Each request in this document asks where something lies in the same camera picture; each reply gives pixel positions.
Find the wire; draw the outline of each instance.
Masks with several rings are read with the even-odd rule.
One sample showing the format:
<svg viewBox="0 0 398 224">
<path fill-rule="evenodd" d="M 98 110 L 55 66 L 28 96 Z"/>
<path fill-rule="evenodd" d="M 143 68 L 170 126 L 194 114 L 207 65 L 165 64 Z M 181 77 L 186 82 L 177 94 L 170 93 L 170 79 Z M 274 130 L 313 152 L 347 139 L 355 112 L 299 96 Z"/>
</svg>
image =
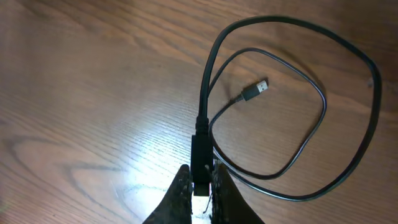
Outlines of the wire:
<svg viewBox="0 0 398 224">
<path fill-rule="evenodd" d="M 265 50 L 262 49 L 257 49 L 257 48 L 246 48 L 246 49 L 242 49 L 239 50 L 237 52 L 235 52 L 234 54 L 232 54 L 232 56 L 229 57 L 229 59 L 227 59 L 227 61 L 225 61 L 225 63 L 221 66 L 221 68 L 218 70 L 216 76 L 214 77 L 213 81 L 210 84 L 210 88 L 209 91 L 211 91 L 214 87 L 214 84 L 217 82 L 217 79 L 220 77 L 221 73 L 223 72 L 223 70 L 225 69 L 225 67 L 238 55 L 243 54 L 245 52 L 258 52 L 260 54 L 264 54 L 280 63 L 282 63 L 283 65 L 285 65 L 286 67 L 292 69 L 294 72 L 298 73 L 301 77 L 303 77 L 306 81 L 308 81 L 313 87 L 314 89 L 316 89 L 316 91 L 319 93 L 319 95 L 321 96 L 322 99 L 322 112 L 319 115 L 318 121 L 317 123 L 313 126 L 311 132 L 308 133 L 308 135 L 305 137 L 303 143 L 301 143 L 301 146 L 296 150 L 296 152 L 294 153 L 294 155 L 291 157 L 290 161 L 288 161 L 288 163 L 286 163 L 286 165 L 278 172 L 276 172 L 275 174 L 271 174 L 271 175 L 261 175 L 261 174 L 255 174 L 253 172 L 247 171 L 243 168 L 241 168 L 240 166 L 236 165 L 233 161 L 231 161 L 221 150 L 221 148 L 218 146 L 214 135 L 213 135 L 213 125 L 216 122 L 216 120 L 232 105 L 234 105 L 235 103 L 237 103 L 238 101 L 240 101 L 242 98 L 237 97 L 233 100 L 231 100 L 226 106 L 224 106 L 223 109 L 221 109 L 216 115 L 215 117 L 211 120 L 210 124 L 209 124 L 209 135 L 211 140 L 213 141 L 213 147 L 214 147 L 214 152 L 215 152 L 215 156 L 217 158 L 219 158 L 224 164 L 226 164 L 226 166 L 232 170 L 234 170 L 235 172 L 240 172 L 243 173 L 245 175 L 248 175 L 250 177 L 256 178 L 256 179 L 260 179 L 260 180 L 271 180 L 271 179 L 275 179 L 280 177 L 282 174 L 284 174 L 292 165 L 293 163 L 297 160 L 297 158 L 299 158 L 299 155 L 302 153 L 304 147 L 307 145 L 307 143 L 309 142 L 309 140 L 311 139 L 311 137 L 315 134 L 315 132 L 317 131 L 317 129 L 319 128 L 319 125 L 321 125 L 321 122 L 323 120 L 323 118 L 325 117 L 326 114 L 326 97 L 324 92 L 322 92 L 321 88 L 313 81 L 311 80 L 306 74 L 304 74 L 303 72 L 301 72 L 299 69 L 295 68 L 293 65 L 291 65 L 290 63 L 286 62 L 285 60 L 279 58 L 278 56 L 269 53 Z"/>
<path fill-rule="evenodd" d="M 377 121 L 379 119 L 379 112 L 380 112 L 380 106 L 381 106 L 381 93 L 382 93 L 381 76 L 380 76 L 379 70 L 376 67 L 376 64 L 366 54 L 364 54 L 362 51 L 357 49 L 353 44 L 342 39 L 337 34 L 335 34 L 334 32 L 332 32 L 328 29 L 325 29 L 323 27 L 320 27 L 318 25 L 315 25 L 315 24 L 312 24 L 312 23 L 309 23 L 306 21 L 301 21 L 299 19 L 293 19 L 293 18 L 284 17 L 284 16 L 257 16 L 257 17 L 243 19 L 243 20 L 237 21 L 235 23 L 232 23 L 227 28 L 225 28 L 219 34 L 219 36 L 215 40 L 215 43 L 213 44 L 213 47 L 211 48 L 211 51 L 210 51 L 210 54 L 209 54 L 209 57 L 208 57 L 208 60 L 206 63 L 205 71 L 203 73 L 203 80 L 201 83 L 200 103 L 199 103 L 199 113 L 198 113 L 198 118 L 197 118 L 197 124 L 198 124 L 198 121 L 200 121 L 202 123 L 203 121 L 207 120 L 208 95 L 210 93 L 210 90 L 214 87 L 215 81 L 217 81 L 218 77 L 221 75 L 222 70 L 225 68 L 225 66 L 227 66 L 227 64 L 233 58 L 235 58 L 237 55 L 245 52 L 244 50 L 246 50 L 246 49 L 243 49 L 243 50 L 239 51 L 239 53 L 236 52 L 234 55 L 232 55 L 224 63 L 224 65 L 220 68 L 221 71 L 219 71 L 216 74 L 215 79 L 213 80 L 212 84 L 210 85 L 211 71 L 213 69 L 213 65 L 214 65 L 214 62 L 215 62 L 218 50 L 220 49 L 222 41 L 225 39 L 225 37 L 230 32 L 234 31 L 235 29 L 240 28 L 242 26 L 248 26 L 248 25 L 256 24 L 256 23 L 260 23 L 260 22 L 283 22 L 283 23 L 288 23 L 288 24 L 293 24 L 296 26 L 308 28 L 315 32 L 321 33 L 321 34 L 333 39 L 338 44 L 342 45 L 343 47 L 348 49 L 350 52 L 352 52 L 353 54 L 358 56 L 363 62 L 365 62 L 365 64 L 368 66 L 368 68 L 370 69 L 371 74 L 372 74 L 374 89 L 373 89 L 373 102 L 372 102 L 372 108 L 371 108 L 371 115 L 370 115 L 369 124 L 368 124 L 367 130 L 366 130 L 366 133 L 363 137 L 361 144 L 358 147 L 356 154 L 354 155 L 351 162 L 348 164 L 347 168 L 336 179 L 331 181 L 329 184 L 327 184 L 320 190 L 317 190 L 316 192 L 313 192 L 311 194 L 295 196 L 295 195 L 286 195 L 286 194 L 278 193 L 273 190 L 265 189 L 264 187 L 261 187 L 259 185 L 256 185 L 256 184 L 250 182 L 249 180 L 247 180 L 243 176 L 241 176 L 238 172 L 255 177 L 255 178 L 261 177 L 263 179 L 272 179 L 272 178 L 276 178 L 276 177 L 282 175 L 295 162 L 297 157 L 302 152 L 303 146 L 305 146 L 305 144 L 311 138 L 313 133 L 319 127 L 319 124 L 325 115 L 323 112 L 320 115 L 318 123 L 313 127 L 312 132 L 306 137 L 302 146 L 298 149 L 298 151 L 295 152 L 294 156 L 287 163 L 287 165 L 284 166 L 277 173 L 271 174 L 271 175 L 259 175 L 259 174 L 255 174 L 255 173 L 252 173 L 252 172 L 249 172 L 249 171 L 246 171 L 246 170 L 240 168 L 239 166 L 234 164 L 232 161 L 230 161 L 222 153 L 220 147 L 218 147 L 218 145 L 216 144 L 216 141 L 213 137 L 211 127 L 213 126 L 216 119 L 219 118 L 221 116 L 221 114 L 224 113 L 224 111 L 226 111 L 230 106 L 232 106 L 237 99 L 230 101 L 223 109 L 221 109 L 221 111 L 216 114 L 215 118 L 213 118 L 213 120 L 211 121 L 211 123 L 209 125 L 210 138 L 212 138 L 213 143 L 215 142 L 215 144 L 214 144 L 215 154 L 229 167 L 230 174 L 235 176 L 242 183 L 244 183 L 247 186 L 249 186 L 255 190 L 258 190 L 264 194 L 270 195 L 272 197 L 284 199 L 284 200 L 290 200 L 290 201 L 296 201 L 296 202 L 313 200 L 315 198 L 318 198 L 318 197 L 321 197 L 322 195 L 327 194 L 329 191 L 333 190 L 335 187 L 339 186 L 342 182 L 344 182 L 348 178 L 348 176 L 355 170 L 355 168 L 358 166 L 359 162 L 361 161 L 362 157 L 364 156 L 366 149 L 368 148 L 369 143 L 371 142 L 373 134 L 376 130 Z M 309 81 L 314 86 L 314 88 L 317 89 L 318 93 L 321 95 L 322 100 L 323 100 L 323 110 L 326 110 L 326 99 L 325 99 L 324 94 L 322 93 L 321 89 L 319 89 L 319 87 L 317 87 L 315 82 L 313 82 L 311 79 L 309 79 L 304 73 L 302 73 L 300 70 L 297 70 L 296 68 L 294 68 L 293 66 L 291 66 L 290 64 L 285 62 L 284 60 L 276 57 L 275 55 L 270 54 L 269 52 L 263 51 L 261 49 L 256 49 L 253 51 L 265 54 L 265 55 L 283 63 L 284 65 L 288 66 L 289 68 L 291 68 L 292 70 L 297 72 L 299 75 L 304 77 L 304 79 Z"/>
</svg>

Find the thin black cable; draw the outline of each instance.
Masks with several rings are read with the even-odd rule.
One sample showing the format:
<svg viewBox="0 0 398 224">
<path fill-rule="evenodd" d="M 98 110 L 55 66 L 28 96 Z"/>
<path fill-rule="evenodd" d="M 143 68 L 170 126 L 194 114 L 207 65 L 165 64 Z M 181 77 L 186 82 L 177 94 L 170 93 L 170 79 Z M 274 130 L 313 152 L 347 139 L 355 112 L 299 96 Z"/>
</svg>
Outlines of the thin black cable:
<svg viewBox="0 0 398 224">
<path fill-rule="evenodd" d="M 301 143 L 301 146 L 295 151 L 295 153 L 293 154 L 293 156 L 290 158 L 290 160 L 288 161 L 288 163 L 286 163 L 285 166 L 283 166 L 283 168 L 281 168 L 280 171 L 276 172 L 275 174 L 269 174 L 269 175 L 261 175 L 261 174 L 256 174 L 253 172 L 250 172 L 248 170 L 243 169 L 242 167 L 236 165 L 233 161 L 231 161 L 231 159 L 229 159 L 221 150 L 221 148 L 218 146 L 214 135 L 213 135 L 213 125 L 216 122 L 216 120 L 233 104 L 237 103 L 238 101 L 241 100 L 241 98 L 235 98 L 233 100 L 231 100 L 226 106 L 224 106 L 224 108 L 222 108 L 215 116 L 214 118 L 211 120 L 210 124 L 209 124 L 209 135 L 211 140 L 213 141 L 213 146 L 214 146 L 214 152 L 215 152 L 215 156 L 217 158 L 219 158 L 228 168 L 234 170 L 235 172 L 240 172 L 242 174 L 248 175 L 250 177 L 256 178 L 256 179 L 260 179 L 260 180 L 271 180 L 271 179 L 275 179 L 280 177 L 281 175 L 283 175 L 289 168 L 292 167 L 292 165 L 294 164 L 294 162 L 299 158 L 300 154 L 302 153 L 302 151 L 304 150 L 304 147 L 307 145 L 307 143 L 309 142 L 309 140 L 311 139 L 311 137 L 315 134 L 315 132 L 317 131 L 317 129 L 319 128 L 319 125 L 321 125 L 323 118 L 325 117 L 326 114 L 326 108 L 327 108 L 327 103 L 326 103 L 326 97 L 324 92 L 322 92 L 321 88 L 313 81 L 311 80 L 306 74 L 304 74 L 303 72 L 301 72 L 299 69 L 295 68 L 293 65 L 291 65 L 290 63 L 286 62 L 285 60 L 279 58 L 278 56 L 262 50 L 262 49 L 258 49 L 258 48 L 254 48 L 254 47 L 249 47 L 249 48 L 245 48 L 242 50 L 239 50 L 237 52 L 235 52 L 234 54 L 232 54 L 229 59 L 227 59 L 224 64 L 220 67 L 220 69 L 218 70 L 216 76 L 214 77 L 213 81 L 210 84 L 210 88 L 209 91 L 211 91 L 215 85 L 215 83 L 217 82 L 217 79 L 220 77 L 221 73 L 223 72 L 223 70 L 225 69 L 225 67 L 238 55 L 243 54 L 245 52 L 257 52 L 263 55 L 266 55 L 278 62 L 280 62 L 281 64 L 285 65 L 286 67 L 290 68 L 291 70 L 293 70 L 294 72 L 296 72 L 297 74 L 299 74 L 301 77 L 303 77 L 306 81 L 308 81 L 313 87 L 314 89 L 316 89 L 316 91 L 319 93 L 319 95 L 321 96 L 322 99 L 322 112 L 319 115 L 318 121 L 317 123 L 313 126 L 312 130 L 307 134 L 307 136 L 305 137 L 305 139 L 303 140 L 303 142 Z"/>
<path fill-rule="evenodd" d="M 358 56 L 370 69 L 372 78 L 373 78 L 373 102 L 372 102 L 372 108 L 371 108 L 371 115 L 369 119 L 369 124 L 366 130 L 366 133 L 363 137 L 363 140 L 361 144 L 358 147 L 358 150 L 356 154 L 354 155 L 353 159 L 351 162 L 348 164 L 347 168 L 332 182 L 330 182 L 328 185 L 324 186 L 320 190 L 307 194 L 307 195 L 300 195 L 300 196 L 293 196 L 293 195 L 286 195 L 286 194 L 281 194 L 272 190 L 265 189 L 264 187 L 258 186 L 248 180 L 246 180 L 244 177 L 236 173 L 234 170 L 229 169 L 230 173 L 235 176 L 237 179 L 239 179 L 241 182 L 244 184 L 248 185 L 249 187 L 258 190 L 264 194 L 276 197 L 276 198 L 281 198 L 284 200 L 291 200 L 291 201 L 307 201 L 307 200 L 313 200 L 315 198 L 321 197 L 322 195 L 327 194 L 329 191 L 333 190 L 335 187 L 339 186 L 344 180 L 348 178 L 348 176 L 355 170 L 355 168 L 358 166 L 359 162 L 361 161 L 362 157 L 364 156 L 366 149 L 369 146 L 369 143 L 371 142 L 371 139 L 373 137 L 373 134 L 376 130 L 377 122 L 379 119 L 379 112 L 380 112 L 380 106 L 381 106 L 381 93 L 382 93 L 382 81 L 381 81 L 381 76 L 379 73 L 379 70 L 377 69 L 376 64 L 362 51 L 357 49 L 353 44 L 349 43 L 348 41 L 342 39 L 339 37 L 337 34 L 334 32 L 325 29 L 323 27 L 320 27 L 318 25 L 306 22 L 306 21 L 301 21 L 299 19 L 293 19 L 289 17 L 284 17 L 284 16 L 257 16 L 257 17 L 251 17 L 247 19 L 243 19 L 240 21 L 237 21 L 235 23 L 232 23 L 229 25 L 227 28 L 225 28 L 217 37 L 215 43 L 213 44 L 213 47 L 211 48 L 205 71 L 203 73 L 203 80 L 201 83 L 201 90 L 200 90 L 200 102 L 199 102 L 199 113 L 198 113 L 198 118 L 197 121 L 205 121 L 207 119 L 207 107 L 208 107 L 208 93 L 209 93 L 209 84 L 210 84 L 210 77 L 211 77 L 211 71 L 214 66 L 214 62 L 218 53 L 218 50 L 220 49 L 222 41 L 225 39 L 225 37 L 235 29 L 242 27 L 242 26 L 247 26 L 251 24 L 256 24 L 256 23 L 261 23 L 261 22 L 283 22 L 283 23 L 288 23 L 288 24 L 293 24 L 296 26 L 300 27 L 305 27 L 310 30 L 313 30 L 315 32 L 321 33 L 334 41 L 336 41 L 338 44 L 342 45 L 345 47 L 347 50 Z"/>
</svg>

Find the wooden surface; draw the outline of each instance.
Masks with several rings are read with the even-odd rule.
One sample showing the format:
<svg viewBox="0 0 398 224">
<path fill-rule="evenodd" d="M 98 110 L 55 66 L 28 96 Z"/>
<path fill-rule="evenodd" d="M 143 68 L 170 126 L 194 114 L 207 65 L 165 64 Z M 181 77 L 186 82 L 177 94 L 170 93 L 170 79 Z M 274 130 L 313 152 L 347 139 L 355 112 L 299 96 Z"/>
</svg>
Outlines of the wooden surface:
<svg viewBox="0 0 398 224">
<path fill-rule="evenodd" d="M 0 0 L 0 222 L 140 223 L 190 162 L 199 89 L 213 41 L 230 23 L 283 14 L 352 41 L 383 77 L 379 126 L 362 163 L 317 200 L 286 202 L 237 183 L 266 223 L 397 223 L 398 5 L 391 0 Z M 259 182 L 313 192 L 350 162 L 365 132 L 372 81 L 346 50 L 308 30 L 258 24 L 234 31 L 215 68 L 260 47 L 319 79 L 328 111 L 283 177 Z M 223 115 L 220 146 L 265 174 L 296 150 L 321 107 L 315 90 L 254 53 L 238 57 L 210 97 L 210 116 L 241 88 L 269 90 Z M 194 223 L 207 198 L 194 200 Z"/>
</svg>

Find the usb connector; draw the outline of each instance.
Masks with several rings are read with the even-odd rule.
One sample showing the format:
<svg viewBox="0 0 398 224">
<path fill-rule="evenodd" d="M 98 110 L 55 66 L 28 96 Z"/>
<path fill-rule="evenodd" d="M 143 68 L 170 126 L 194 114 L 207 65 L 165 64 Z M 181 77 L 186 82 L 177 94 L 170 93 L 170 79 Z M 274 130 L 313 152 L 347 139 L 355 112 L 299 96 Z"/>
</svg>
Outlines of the usb connector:
<svg viewBox="0 0 398 224">
<path fill-rule="evenodd" d="M 244 88 L 241 96 L 242 99 L 245 101 L 250 100 L 251 98 L 254 98 L 255 96 L 260 95 L 261 92 L 265 91 L 268 89 L 268 84 L 265 80 L 255 83 L 253 85 L 249 85 L 248 87 Z"/>
</svg>

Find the black cable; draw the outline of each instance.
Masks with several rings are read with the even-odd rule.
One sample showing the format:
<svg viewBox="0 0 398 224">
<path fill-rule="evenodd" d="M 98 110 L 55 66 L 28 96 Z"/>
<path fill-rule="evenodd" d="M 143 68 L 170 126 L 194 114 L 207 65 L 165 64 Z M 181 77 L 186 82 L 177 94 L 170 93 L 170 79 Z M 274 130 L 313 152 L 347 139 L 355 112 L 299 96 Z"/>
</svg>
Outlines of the black cable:
<svg viewBox="0 0 398 224">
<path fill-rule="evenodd" d="M 366 130 L 366 133 L 363 137 L 363 140 L 361 144 L 358 147 L 358 150 L 356 154 L 354 155 L 353 159 L 351 162 L 348 164 L 347 168 L 332 182 L 330 182 L 328 185 L 324 186 L 320 190 L 307 194 L 307 195 L 300 195 L 300 196 L 294 196 L 294 195 L 286 195 L 286 194 L 281 194 L 272 190 L 265 189 L 264 187 L 258 186 L 247 179 L 245 179 L 243 176 L 239 175 L 237 172 L 234 171 L 238 170 L 240 167 L 237 167 L 235 164 L 228 164 L 228 161 L 225 161 L 226 165 L 229 167 L 230 173 L 235 176 L 238 180 L 243 182 L 244 184 L 248 185 L 249 187 L 258 190 L 264 194 L 276 197 L 276 198 L 281 198 L 284 200 L 291 200 L 291 201 L 296 201 L 296 202 L 301 202 L 301 201 L 307 201 L 307 200 L 313 200 L 315 198 L 321 197 L 322 195 L 325 195 L 329 191 L 333 190 L 335 187 L 340 185 L 344 180 L 348 178 L 348 176 L 355 170 L 355 168 L 358 166 L 359 162 L 361 161 L 362 157 L 364 156 L 364 153 L 366 152 L 366 149 L 369 146 L 369 143 L 371 142 L 371 139 L 373 137 L 373 134 L 376 130 L 377 126 L 377 121 L 379 118 L 379 112 L 380 112 L 380 106 L 381 106 L 381 92 L 382 92 L 382 84 L 381 84 L 381 76 L 379 73 L 379 70 L 376 67 L 376 64 L 362 51 L 357 49 L 354 45 L 349 43 L 348 41 L 342 39 L 339 37 L 337 34 L 333 33 L 330 30 L 327 30 L 323 27 L 320 27 L 318 25 L 306 22 L 306 21 L 301 21 L 298 19 L 293 19 L 289 17 L 284 17 L 284 16 L 257 16 L 257 17 L 251 17 L 247 19 L 243 19 L 240 21 L 237 21 L 235 23 L 232 23 L 229 25 L 227 28 L 225 28 L 217 37 L 215 43 L 213 44 L 213 47 L 211 48 L 205 71 L 203 73 L 203 80 L 201 83 L 201 91 L 200 91 L 200 103 L 199 103 L 199 113 L 198 113 L 198 118 L 197 118 L 197 133 L 205 133 L 203 132 L 203 127 L 207 127 L 206 122 L 208 122 L 207 119 L 207 106 L 208 106 L 208 94 L 209 90 L 213 87 L 209 86 L 210 84 L 210 77 L 211 77 L 211 71 L 213 69 L 213 65 L 218 53 L 218 50 L 220 49 L 220 45 L 222 41 L 225 39 L 225 37 L 232 32 L 233 30 L 242 27 L 242 26 L 247 26 L 251 24 L 256 24 L 260 22 L 283 22 L 283 23 L 288 23 L 288 24 L 293 24 L 296 26 L 300 27 L 305 27 L 310 30 L 313 30 L 315 32 L 321 33 L 340 45 L 344 46 L 346 49 L 348 49 L 350 52 L 358 56 L 365 64 L 368 66 L 368 68 L 371 71 L 372 78 L 373 78 L 373 84 L 374 84 L 374 89 L 373 89 L 373 102 L 372 102 L 372 108 L 371 108 L 371 115 L 369 119 L 369 124 L 368 128 Z M 230 102 L 230 105 L 226 105 L 220 114 L 218 114 L 218 117 L 228 108 L 230 107 L 234 102 Z"/>
<path fill-rule="evenodd" d="M 226 106 L 224 106 L 215 116 L 214 118 L 211 120 L 210 124 L 209 124 L 209 135 L 211 140 L 213 141 L 213 147 L 214 147 L 214 152 L 215 152 L 215 156 L 220 159 L 224 164 L 226 164 L 226 166 L 232 170 L 234 170 L 235 172 L 240 172 L 242 174 L 248 175 L 250 177 L 256 178 L 256 179 L 260 179 L 260 180 L 271 180 L 271 179 L 275 179 L 280 177 L 282 174 L 284 174 L 293 164 L 294 162 L 297 160 L 297 158 L 299 158 L 299 155 L 302 153 L 304 147 L 307 145 L 307 143 L 309 142 L 309 140 L 311 139 L 311 137 L 315 134 L 315 132 L 317 131 L 317 129 L 319 128 L 319 125 L 321 125 L 321 122 L 323 120 L 323 118 L 325 117 L 325 113 L 326 113 L 326 97 L 325 94 L 322 92 L 321 88 L 313 81 L 311 80 L 306 74 L 304 74 L 303 72 L 301 72 L 299 69 L 295 68 L 293 65 L 291 65 L 290 63 L 286 62 L 285 60 L 279 58 L 278 56 L 269 53 L 265 50 L 262 49 L 258 49 L 258 48 L 254 48 L 254 47 L 250 47 L 250 48 L 246 48 L 246 49 L 242 49 L 239 50 L 237 52 L 235 52 L 234 54 L 232 54 L 232 56 L 229 57 L 229 59 L 227 59 L 224 64 L 221 66 L 221 68 L 218 70 L 216 76 L 214 77 L 213 81 L 210 84 L 210 88 L 209 91 L 211 91 L 215 85 L 215 83 L 217 82 L 217 79 L 220 77 L 221 73 L 223 72 L 223 70 L 225 69 L 225 67 L 238 55 L 243 54 L 245 52 L 258 52 L 260 54 L 264 54 L 280 63 L 282 63 L 283 65 L 285 65 L 286 67 L 292 69 L 294 72 L 298 73 L 301 77 L 303 77 L 306 81 L 308 81 L 313 87 L 314 89 L 316 89 L 316 91 L 319 93 L 319 95 L 321 96 L 322 99 L 322 112 L 319 115 L 318 121 L 317 123 L 313 126 L 311 132 L 308 133 L 307 137 L 305 137 L 304 141 L 301 143 L 301 146 L 296 150 L 296 152 L 294 153 L 294 155 L 290 158 L 290 161 L 288 161 L 288 163 L 286 163 L 286 165 L 281 168 L 280 171 L 276 172 L 275 174 L 270 174 L 270 175 L 261 175 L 261 174 L 256 174 L 253 172 L 250 172 L 248 170 L 245 170 L 243 168 L 241 168 L 240 166 L 236 165 L 233 161 L 231 161 L 221 150 L 221 148 L 218 146 L 214 135 L 213 135 L 213 125 L 216 122 L 216 120 L 233 104 L 237 103 L 238 101 L 240 101 L 242 98 L 237 97 L 233 100 L 231 100 Z"/>
</svg>

